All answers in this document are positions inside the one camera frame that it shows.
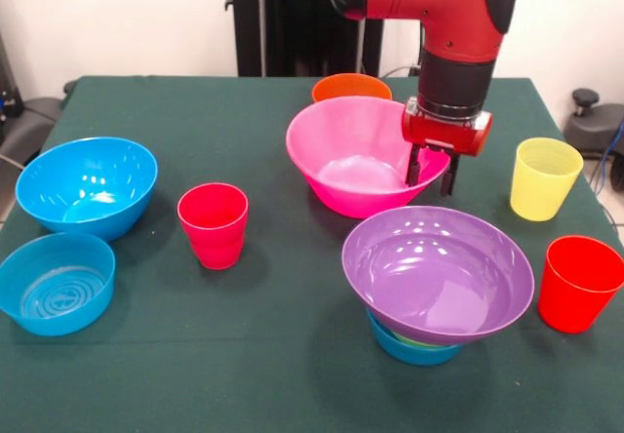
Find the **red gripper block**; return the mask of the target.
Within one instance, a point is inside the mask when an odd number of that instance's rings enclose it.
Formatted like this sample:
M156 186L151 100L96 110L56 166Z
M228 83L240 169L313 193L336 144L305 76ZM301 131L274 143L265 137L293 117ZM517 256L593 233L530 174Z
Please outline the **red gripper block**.
M492 114L482 111L470 121L449 121L432 117L421 111L414 114L405 109L402 119L402 134L412 143L406 184L418 184L420 147L439 147L449 150L450 160L441 182L441 195L452 194L459 167L459 155L479 155L488 140L492 125Z

